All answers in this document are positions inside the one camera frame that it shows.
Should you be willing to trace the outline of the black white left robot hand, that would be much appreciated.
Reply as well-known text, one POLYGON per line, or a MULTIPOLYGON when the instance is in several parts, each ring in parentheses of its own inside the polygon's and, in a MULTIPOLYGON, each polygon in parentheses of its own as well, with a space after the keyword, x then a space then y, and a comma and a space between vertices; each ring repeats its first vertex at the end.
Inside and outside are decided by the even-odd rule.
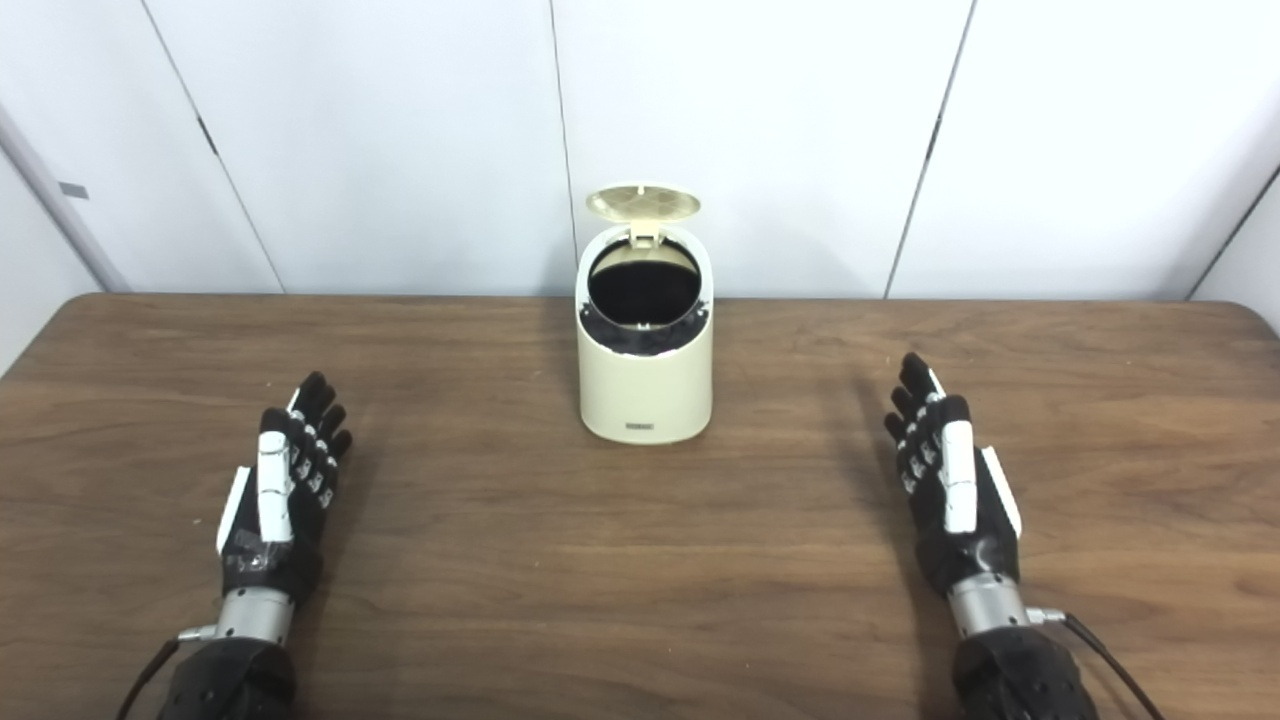
POLYGON ((346 407, 320 372, 260 419, 256 455, 239 466, 218 527, 224 593, 268 588, 303 603, 317 588, 323 537, 353 443, 346 407))

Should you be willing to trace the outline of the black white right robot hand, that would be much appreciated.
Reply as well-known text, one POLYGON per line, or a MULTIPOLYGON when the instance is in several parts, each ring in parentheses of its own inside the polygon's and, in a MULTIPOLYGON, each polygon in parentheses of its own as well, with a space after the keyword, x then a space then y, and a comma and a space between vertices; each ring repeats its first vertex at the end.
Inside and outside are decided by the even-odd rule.
POLYGON ((915 557, 946 594, 980 574, 1020 578, 1021 514, 1002 464, 975 441, 966 398, 947 392, 918 354, 902 357, 884 428, 915 528, 915 557))

